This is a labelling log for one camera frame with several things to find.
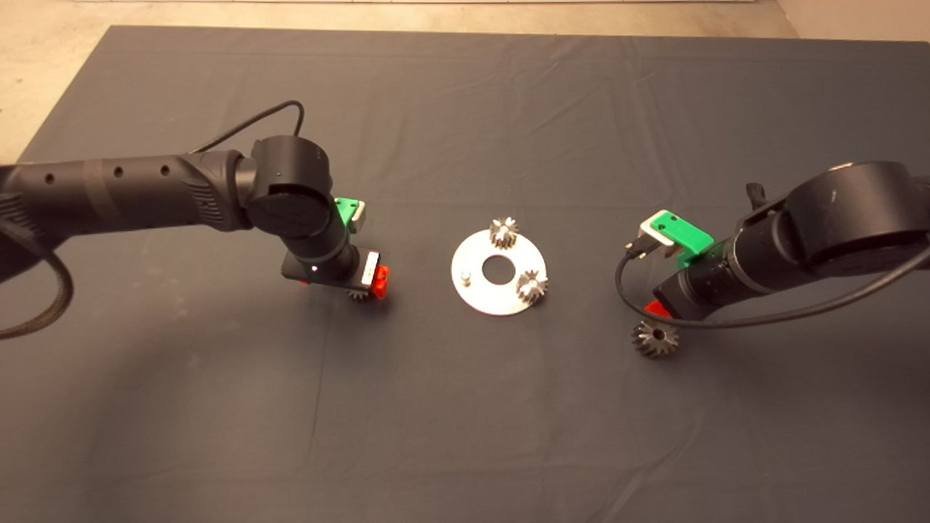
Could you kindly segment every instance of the black cable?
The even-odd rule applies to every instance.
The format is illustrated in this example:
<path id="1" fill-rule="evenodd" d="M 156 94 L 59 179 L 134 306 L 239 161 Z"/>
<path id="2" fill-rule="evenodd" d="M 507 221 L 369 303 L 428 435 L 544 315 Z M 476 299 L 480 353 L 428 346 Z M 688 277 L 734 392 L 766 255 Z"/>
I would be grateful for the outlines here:
<path id="1" fill-rule="evenodd" d="M 61 258 L 50 248 L 46 248 L 39 243 L 29 229 L 21 227 L 12 221 L 0 220 L 0 234 L 47 262 L 55 271 L 59 282 L 58 296 L 55 297 L 55 301 L 44 312 L 15 327 L 0 329 L 0 340 L 8 340 L 44 329 L 61 317 L 68 305 L 71 304 L 71 298 L 74 296 L 74 282 L 71 280 L 71 274 L 68 272 L 68 268 L 65 267 L 64 262 L 61 261 Z"/>
<path id="2" fill-rule="evenodd" d="M 642 307 L 633 303 L 633 300 L 630 296 L 627 295 L 626 290 L 623 288 L 623 269 L 626 267 L 627 263 L 633 259 L 633 256 L 628 252 L 624 255 L 623 259 L 620 260 L 620 263 L 617 265 L 617 272 L 614 276 L 615 284 L 617 285 L 617 293 L 620 295 L 620 299 L 623 300 L 633 311 L 637 314 L 647 317 L 651 320 L 657 321 L 659 323 L 664 323 L 666 325 L 671 325 L 674 327 L 681 327 L 686 329 L 739 329 L 743 327 L 756 327 L 759 325 L 769 325 L 772 323 L 780 323 L 783 321 L 790 321 L 792 319 L 801 319 L 813 315 L 820 315 L 839 309 L 840 307 L 845 307 L 846 305 L 858 302 L 859 300 L 870 296 L 878 292 L 879 290 L 888 287 L 892 283 L 898 281 L 914 269 L 921 267 L 928 261 L 930 261 L 930 248 L 926 248 L 918 253 L 916 256 L 910 260 L 901 263 L 898 267 L 892 269 L 891 271 L 885 273 L 881 277 L 870 281 L 863 287 L 857 288 L 842 296 L 837 296 L 832 300 L 827 300 L 816 305 L 811 305 L 809 307 L 802 307 L 800 309 L 793 309 L 790 311 L 785 311 L 783 313 L 775 313 L 771 315 L 761 315 L 748 318 L 724 320 L 724 321 L 703 321 L 703 320 L 686 320 L 686 319 L 675 319 L 667 318 L 661 315 L 654 315 Z"/>
<path id="3" fill-rule="evenodd" d="M 297 125 L 294 127 L 294 136 L 299 136 L 300 129 L 303 127 L 303 116 L 304 116 L 303 104 L 296 100 L 288 100 L 288 101 L 283 101 L 275 105 L 274 107 L 270 107 L 262 111 L 261 113 L 256 114 L 255 116 L 252 116 L 251 118 L 247 119 L 245 122 L 220 134 L 213 140 L 208 141 L 207 143 L 201 145 L 200 147 L 197 147 L 196 149 L 189 151 L 188 154 L 204 153 L 206 151 L 209 151 L 210 149 L 213 149 L 217 145 L 220 145 L 224 141 L 239 134 L 240 132 L 249 128 L 250 126 L 255 125 L 258 121 L 263 120 L 271 116 L 272 114 L 279 113 L 283 111 L 284 109 L 286 109 L 287 107 L 292 107 L 292 106 L 297 107 L 297 110 L 298 110 Z"/>

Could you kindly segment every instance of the cable connector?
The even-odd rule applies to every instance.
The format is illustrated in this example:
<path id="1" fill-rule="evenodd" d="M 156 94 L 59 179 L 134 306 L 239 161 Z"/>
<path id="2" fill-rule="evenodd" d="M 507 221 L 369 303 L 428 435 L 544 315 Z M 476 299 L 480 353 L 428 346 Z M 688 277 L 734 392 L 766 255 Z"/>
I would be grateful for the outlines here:
<path id="1" fill-rule="evenodd" d="M 654 237 L 650 235 L 641 235 L 635 240 L 631 241 L 624 248 L 627 250 L 627 255 L 631 258 L 639 258 L 640 260 L 648 256 L 652 251 L 656 250 L 661 246 Z"/>

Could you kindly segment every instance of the black cylindrical joint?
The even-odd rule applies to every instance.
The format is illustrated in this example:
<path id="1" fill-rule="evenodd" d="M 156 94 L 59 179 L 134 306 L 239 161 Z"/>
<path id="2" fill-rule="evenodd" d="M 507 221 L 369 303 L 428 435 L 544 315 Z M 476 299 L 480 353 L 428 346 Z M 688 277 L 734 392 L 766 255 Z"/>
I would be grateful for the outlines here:
<path id="1" fill-rule="evenodd" d="M 930 231 L 922 192 L 895 162 L 833 168 L 791 191 L 784 209 L 811 264 L 912 244 Z"/>
<path id="2" fill-rule="evenodd" d="M 729 242 L 730 269 L 750 288 L 771 293 L 817 280 L 804 265 L 797 233 L 783 212 L 746 227 Z"/>
<path id="3" fill-rule="evenodd" d="M 673 316 L 704 319 L 717 309 L 748 298 L 763 296 L 747 286 L 727 259 L 732 239 L 719 242 L 691 265 L 653 289 L 653 294 Z"/>
<path id="4" fill-rule="evenodd" d="M 357 256 L 349 231 L 330 193 L 329 159 L 317 144 L 295 136 L 257 141 L 252 150 L 254 181 L 246 212 L 253 225 L 278 235 L 302 262 L 349 272 Z"/>

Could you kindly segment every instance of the metal gear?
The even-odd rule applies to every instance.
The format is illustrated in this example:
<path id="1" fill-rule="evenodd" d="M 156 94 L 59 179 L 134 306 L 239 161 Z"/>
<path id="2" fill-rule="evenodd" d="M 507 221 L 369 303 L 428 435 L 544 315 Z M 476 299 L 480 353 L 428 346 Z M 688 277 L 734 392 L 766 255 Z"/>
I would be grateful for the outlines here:
<path id="1" fill-rule="evenodd" d="M 346 294 L 352 298 L 353 302 L 367 302 L 368 300 L 371 300 L 371 291 L 368 290 L 349 289 L 346 290 Z"/>
<path id="2" fill-rule="evenodd" d="M 539 271 L 526 271 L 517 279 L 517 296 L 532 305 L 546 295 L 549 280 L 539 277 Z"/>
<path id="3" fill-rule="evenodd" d="M 649 359 L 668 357 L 678 350 L 678 329 L 656 321 L 641 321 L 632 336 L 636 352 Z"/>
<path id="4" fill-rule="evenodd" d="M 517 227 L 517 221 L 510 216 L 495 218 L 491 221 L 491 243 L 497 248 L 513 247 L 513 242 L 517 241 L 518 232 L 520 229 Z"/>

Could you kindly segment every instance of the white label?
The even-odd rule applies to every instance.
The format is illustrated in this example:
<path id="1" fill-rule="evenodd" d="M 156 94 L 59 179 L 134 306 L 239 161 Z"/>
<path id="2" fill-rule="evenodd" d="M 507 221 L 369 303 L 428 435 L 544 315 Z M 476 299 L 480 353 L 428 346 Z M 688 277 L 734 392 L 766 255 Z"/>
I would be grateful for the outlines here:
<path id="1" fill-rule="evenodd" d="M 368 260 L 365 261 L 365 271 L 362 273 L 362 285 L 371 285 L 375 279 L 375 269 L 378 267 L 378 258 L 381 255 L 377 252 L 369 252 Z"/>

